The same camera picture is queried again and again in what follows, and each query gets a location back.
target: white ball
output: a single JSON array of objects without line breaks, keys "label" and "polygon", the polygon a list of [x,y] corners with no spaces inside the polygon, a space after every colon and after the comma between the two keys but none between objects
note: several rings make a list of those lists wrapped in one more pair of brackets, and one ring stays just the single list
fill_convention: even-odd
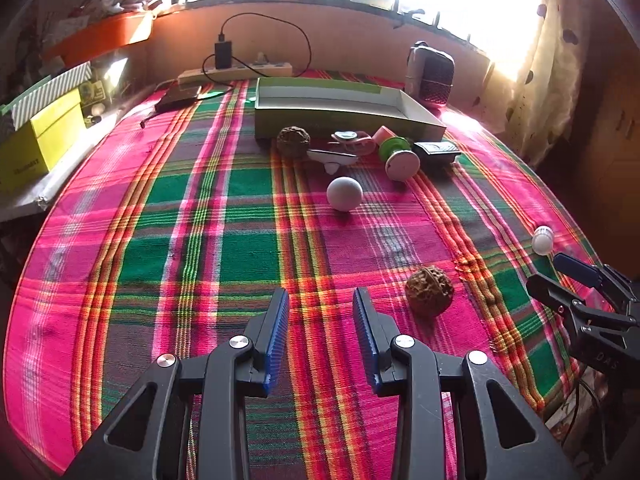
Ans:
[{"label": "white ball", "polygon": [[551,227],[541,225],[533,233],[531,241],[533,252],[540,256],[547,256],[554,248],[554,232]]},{"label": "white ball", "polygon": [[326,199],[338,211],[351,211],[362,203],[362,186],[348,176],[339,176],[327,187]]}]

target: yellow box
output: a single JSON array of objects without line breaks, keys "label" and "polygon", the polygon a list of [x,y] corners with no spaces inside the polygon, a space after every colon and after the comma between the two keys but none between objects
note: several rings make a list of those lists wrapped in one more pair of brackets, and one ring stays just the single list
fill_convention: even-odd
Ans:
[{"label": "yellow box", "polygon": [[83,130],[80,92],[74,88],[0,144],[0,190],[13,191],[49,173]]}]

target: white plastic cap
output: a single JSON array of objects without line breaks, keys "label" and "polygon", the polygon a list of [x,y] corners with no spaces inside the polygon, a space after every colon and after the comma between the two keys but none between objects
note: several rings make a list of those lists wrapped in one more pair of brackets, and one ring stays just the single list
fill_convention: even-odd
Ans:
[{"label": "white plastic cap", "polygon": [[404,182],[420,170],[420,158],[409,150],[393,153],[386,161],[386,176],[391,180]]},{"label": "white plastic cap", "polygon": [[533,233],[531,241],[533,251],[540,256],[547,256],[554,248],[554,232],[551,227],[542,225]]}]

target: green spool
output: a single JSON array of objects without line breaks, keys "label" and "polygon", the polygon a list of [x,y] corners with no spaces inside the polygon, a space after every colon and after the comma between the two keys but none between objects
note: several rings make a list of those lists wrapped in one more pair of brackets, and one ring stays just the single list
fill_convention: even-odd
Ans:
[{"label": "green spool", "polygon": [[403,150],[411,150],[411,145],[404,137],[391,137],[380,144],[378,155],[382,162],[388,161],[389,157],[395,152]]}]

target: striped box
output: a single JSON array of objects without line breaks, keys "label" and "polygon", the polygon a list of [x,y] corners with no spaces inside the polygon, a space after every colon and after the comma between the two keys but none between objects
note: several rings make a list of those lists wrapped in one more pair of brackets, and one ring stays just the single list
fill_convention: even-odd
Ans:
[{"label": "striped box", "polygon": [[87,61],[41,84],[35,90],[24,92],[24,97],[18,97],[10,110],[0,117],[0,142],[7,140],[43,108],[89,79],[91,63]]}]

